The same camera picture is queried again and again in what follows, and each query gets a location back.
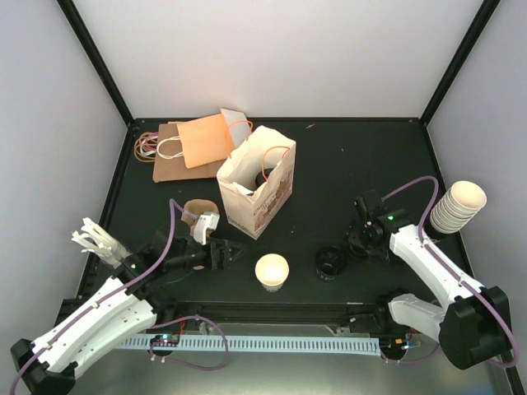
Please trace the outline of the black plastic cup lid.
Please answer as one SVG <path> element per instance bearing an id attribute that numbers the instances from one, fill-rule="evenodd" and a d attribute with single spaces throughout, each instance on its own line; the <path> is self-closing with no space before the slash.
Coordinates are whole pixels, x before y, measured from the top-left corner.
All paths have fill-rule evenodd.
<path id="1" fill-rule="evenodd" d="M 347 242 L 345 250 L 348 257 L 356 261 L 366 261 L 374 257 L 374 254 L 371 251 L 353 241 Z"/>

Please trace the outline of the single paper coffee cup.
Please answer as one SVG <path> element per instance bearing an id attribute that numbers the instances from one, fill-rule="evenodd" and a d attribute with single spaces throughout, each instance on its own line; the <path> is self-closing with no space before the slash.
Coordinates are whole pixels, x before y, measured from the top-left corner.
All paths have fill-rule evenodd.
<path id="1" fill-rule="evenodd" d="M 269 253 L 257 261 L 254 272 L 266 291 L 276 292 L 288 278 L 289 265 L 282 255 Z"/>

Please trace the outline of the brown pulp cup carrier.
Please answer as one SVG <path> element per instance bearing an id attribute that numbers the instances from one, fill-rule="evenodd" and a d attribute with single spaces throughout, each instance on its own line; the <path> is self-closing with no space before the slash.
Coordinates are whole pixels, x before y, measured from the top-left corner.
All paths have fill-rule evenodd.
<path id="1" fill-rule="evenodd" d="M 218 206 L 215 202 L 205 199 L 192 199 L 184 204 L 184 214 L 181 220 L 187 223 L 191 228 L 195 226 L 196 219 L 191 214 L 200 217 L 205 212 L 219 213 Z"/>

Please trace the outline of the printed white paper bag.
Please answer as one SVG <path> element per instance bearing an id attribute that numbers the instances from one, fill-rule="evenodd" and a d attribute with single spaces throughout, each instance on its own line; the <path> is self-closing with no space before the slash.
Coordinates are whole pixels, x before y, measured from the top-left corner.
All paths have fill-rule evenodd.
<path id="1" fill-rule="evenodd" d="M 296 142 L 259 126 L 217 171 L 230 225 L 257 239 L 292 194 Z"/>

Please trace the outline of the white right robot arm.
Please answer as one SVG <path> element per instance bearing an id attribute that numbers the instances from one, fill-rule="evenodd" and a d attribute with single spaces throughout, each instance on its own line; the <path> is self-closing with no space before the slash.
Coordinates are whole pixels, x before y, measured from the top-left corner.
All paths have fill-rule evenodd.
<path id="1" fill-rule="evenodd" d="M 411 293 L 376 308 L 376 326 L 392 332 L 400 325 L 437 342 L 449 362 L 467 369 L 513 351 L 509 300 L 461 270 L 430 240 L 404 209 L 390 210 L 377 191 L 355 198 L 358 218 L 347 237 L 358 255 L 392 253 L 404 261 L 436 297 L 426 302 Z"/>

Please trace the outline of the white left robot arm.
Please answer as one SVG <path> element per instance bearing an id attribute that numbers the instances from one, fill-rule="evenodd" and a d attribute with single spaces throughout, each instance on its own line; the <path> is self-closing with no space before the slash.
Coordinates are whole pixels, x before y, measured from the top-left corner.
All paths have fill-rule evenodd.
<path id="1" fill-rule="evenodd" d="M 210 238 L 204 244 L 189 236 L 155 237 L 127 256 L 102 287 L 54 329 L 34 341 L 21 339 L 11 348 L 17 369 L 9 392 L 23 382 L 32 394 L 67 394 L 86 370 L 133 335 L 182 322 L 166 287 L 175 276 L 227 269 L 245 246 Z"/>

